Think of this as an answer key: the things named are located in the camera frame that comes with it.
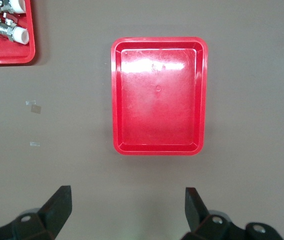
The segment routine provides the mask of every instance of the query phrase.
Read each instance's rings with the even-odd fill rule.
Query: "gray table surface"
[[[0,226],[71,185],[57,239],[178,240],[189,186],[239,227],[284,238],[284,1],[33,1],[33,14],[37,62],[0,67]],[[137,36],[207,42],[198,155],[113,149],[110,47]]]

